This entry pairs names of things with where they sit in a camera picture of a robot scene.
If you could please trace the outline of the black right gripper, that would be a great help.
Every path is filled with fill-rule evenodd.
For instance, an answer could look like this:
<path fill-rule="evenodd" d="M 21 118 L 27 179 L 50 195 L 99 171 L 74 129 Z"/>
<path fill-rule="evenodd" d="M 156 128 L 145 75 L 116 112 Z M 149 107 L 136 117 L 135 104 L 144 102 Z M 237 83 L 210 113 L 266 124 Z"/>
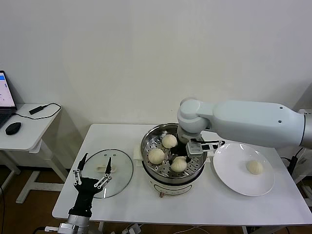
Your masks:
<path fill-rule="evenodd" d="M 189 163 L 193 159 L 187 155 L 186 144 L 178 140 L 177 145 L 169 150 L 169 162 L 173 162 L 177 156 L 185 156 L 186 162 Z"/>

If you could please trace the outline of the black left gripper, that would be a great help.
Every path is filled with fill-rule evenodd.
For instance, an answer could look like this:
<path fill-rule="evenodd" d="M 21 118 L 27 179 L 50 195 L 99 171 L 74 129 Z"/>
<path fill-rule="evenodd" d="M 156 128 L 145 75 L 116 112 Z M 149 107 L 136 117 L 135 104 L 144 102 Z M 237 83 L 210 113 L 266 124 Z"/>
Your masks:
<path fill-rule="evenodd" d="M 78 167 L 73 170 L 74 187 L 78 191 L 74 206 L 69 210 L 69 215 L 78 216 L 92 216 L 91 208 L 94 195 L 100 192 L 111 180 L 112 158 L 109 157 L 108 163 L 105 167 L 104 176 L 99 180 L 94 178 L 82 177 L 82 170 L 86 163 L 88 153 L 84 155 L 82 160 L 78 163 Z"/>

